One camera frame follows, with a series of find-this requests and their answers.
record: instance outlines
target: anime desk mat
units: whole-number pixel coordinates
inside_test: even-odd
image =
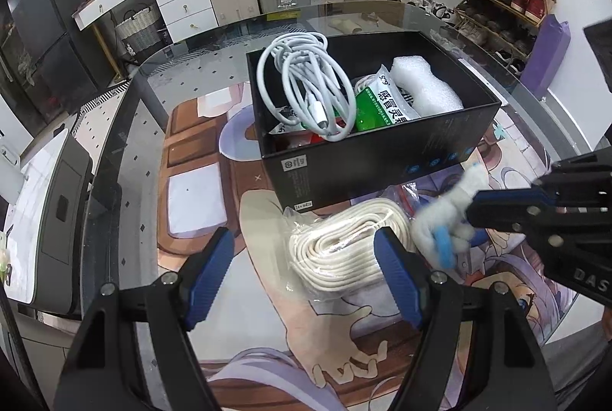
[[[261,162],[251,104],[249,83],[186,101],[172,112],[163,146],[160,271],[178,270],[219,226],[236,239],[209,316],[190,333],[202,371],[226,409],[386,410],[420,334],[401,319],[385,284],[334,301],[309,300],[287,264],[283,209]],[[542,176],[550,158],[506,106],[463,165],[473,163],[486,166],[491,188],[515,189]],[[457,165],[418,179],[420,199],[444,193],[462,172]],[[354,203],[315,212],[329,215]],[[506,282],[544,344],[575,293],[543,277],[543,265],[523,235],[478,230],[475,240],[452,276],[482,288]],[[469,338],[464,323],[442,409],[457,402]]]

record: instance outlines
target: bolt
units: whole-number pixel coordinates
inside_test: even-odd
[[[164,285],[174,285],[178,279],[179,279],[179,275],[177,275],[173,271],[165,272],[161,276],[161,282]]]
[[[434,271],[431,276],[431,281],[433,281],[436,285],[444,285],[446,283],[446,280],[449,279],[448,276],[446,276],[445,272],[442,271]]]
[[[563,239],[559,235],[549,236],[549,243],[553,247],[561,247],[563,245]]]
[[[506,285],[504,282],[495,282],[493,287],[495,292],[501,295],[506,295],[508,292],[510,292],[508,285]]]
[[[106,297],[107,295],[111,295],[114,294],[115,291],[115,286],[112,283],[105,283],[104,285],[102,285],[102,288],[100,288],[100,293]]]

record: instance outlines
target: coiled white cable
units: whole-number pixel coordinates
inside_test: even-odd
[[[280,114],[279,107],[283,106],[275,106],[265,88],[264,66],[270,55],[281,73],[285,96],[297,119]],[[346,97],[340,90],[341,83]],[[327,38],[321,33],[287,33],[275,38],[259,58],[257,87],[265,106],[284,124],[302,123],[329,142],[346,138],[354,127],[357,103],[353,86],[327,54]],[[344,121],[343,127],[336,123],[334,109]]]
[[[341,294],[383,277],[374,256],[374,233],[389,226],[406,250],[414,252],[409,222],[388,198],[373,198],[293,233],[290,265],[312,290]]]

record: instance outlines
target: open cardboard box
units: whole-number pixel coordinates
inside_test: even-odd
[[[500,101],[469,70],[424,34],[353,34],[330,37],[327,52],[351,81],[375,74],[395,57],[421,55],[431,71],[459,95],[464,109],[353,133],[340,142],[278,150],[270,131],[278,121],[259,95],[256,69],[262,51],[247,54],[259,149],[283,207],[306,211],[412,181],[465,161],[500,108]],[[285,106],[280,73],[268,59],[265,84],[276,106]]]

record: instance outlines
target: glass table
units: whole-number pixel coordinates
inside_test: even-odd
[[[492,188],[523,188],[552,161],[577,155],[565,130],[491,55],[400,2],[322,3],[259,16],[155,53],[121,98],[103,145],[85,224],[81,303],[85,310],[105,282],[126,289],[178,270],[217,225],[227,226],[236,237],[234,260],[207,320],[190,333],[224,408],[387,409],[420,340],[386,285],[313,303],[283,260],[283,209],[251,129],[246,53],[283,33],[341,34],[331,26],[337,19],[362,33],[421,31],[498,92],[503,107],[473,154]],[[457,165],[420,178],[419,195],[436,198],[462,171]],[[187,174],[194,179],[185,184]],[[574,293],[543,278],[524,236],[481,230],[480,237],[460,257],[455,279],[483,288],[508,283],[543,344]],[[168,408],[146,325],[138,337],[154,404]],[[457,399],[461,361],[460,347],[447,405]]]

